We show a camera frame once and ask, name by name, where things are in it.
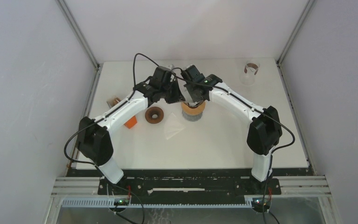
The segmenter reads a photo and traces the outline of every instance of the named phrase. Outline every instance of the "white tabletop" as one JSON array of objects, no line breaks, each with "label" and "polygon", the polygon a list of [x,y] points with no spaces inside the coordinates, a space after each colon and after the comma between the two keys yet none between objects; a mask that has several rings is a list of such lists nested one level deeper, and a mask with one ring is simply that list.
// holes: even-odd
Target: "white tabletop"
[{"label": "white tabletop", "polygon": [[[162,66],[174,64],[186,67],[194,64],[205,76],[215,74],[234,91],[253,103],[278,110],[281,122],[296,136],[294,145],[274,153],[273,168],[308,167],[298,131],[294,123],[286,93],[273,58],[257,58],[260,69],[255,83],[244,86],[239,81],[246,59],[207,59],[157,61]],[[136,62],[137,82],[152,75],[155,65],[149,61]],[[90,117],[105,111],[106,101],[113,96],[124,98],[133,87],[132,62],[105,62],[96,89]],[[185,120],[180,104],[166,104],[162,99],[153,104],[164,111],[164,119],[158,124],[149,124],[145,113],[136,115],[138,123],[131,129],[121,127],[112,136],[114,158],[123,169],[209,169],[252,168],[253,152],[246,144],[248,124],[242,123],[225,108],[207,102],[203,116],[196,122]],[[166,139],[167,118],[173,113],[184,129]],[[284,129],[279,145],[291,142]],[[80,160],[88,160],[79,154]],[[94,169],[88,164],[77,164],[77,169]]]}]

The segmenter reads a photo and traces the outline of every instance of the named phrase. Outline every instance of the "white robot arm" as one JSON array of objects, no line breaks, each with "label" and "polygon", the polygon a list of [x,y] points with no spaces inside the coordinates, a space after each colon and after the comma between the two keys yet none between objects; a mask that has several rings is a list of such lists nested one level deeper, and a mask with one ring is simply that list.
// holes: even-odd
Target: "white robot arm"
[{"label": "white robot arm", "polygon": [[[132,94],[104,114],[94,119],[85,117],[80,121],[79,130],[93,123],[95,125],[79,133],[78,149],[98,166],[110,182],[117,183],[123,177],[123,171],[113,158],[110,136],[132,116],[161,98],[169,104],[184,101],[177,80],[171,79],[173,76],[175,74],[170,69],[159,66],[148,84],[140,82]],[[279,142],[282,130],[263,114],[279,121],[276,109],[255,105],[232,91],[217,76],[205,78],[194,65],[183,70],[182,77],[187,81],[185,86],[194,102],[209,100],[227,108],[238,118],[251,121],[247,143],[255,153],[252,176],[259,182],[265,181],[272,173],[271,152]]]}]

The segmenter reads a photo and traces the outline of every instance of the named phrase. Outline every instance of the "glass cup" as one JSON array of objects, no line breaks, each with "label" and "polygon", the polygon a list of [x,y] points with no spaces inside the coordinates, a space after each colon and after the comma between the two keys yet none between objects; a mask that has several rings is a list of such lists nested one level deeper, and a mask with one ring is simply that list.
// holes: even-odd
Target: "glass cup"
[{"label": "glass cup", "polygon": [[246,61],[244,72],[240,74],[240,81],[242,84],[250,86],[255,83],[256,74],[259,71],[260,63],[249,60]]}]

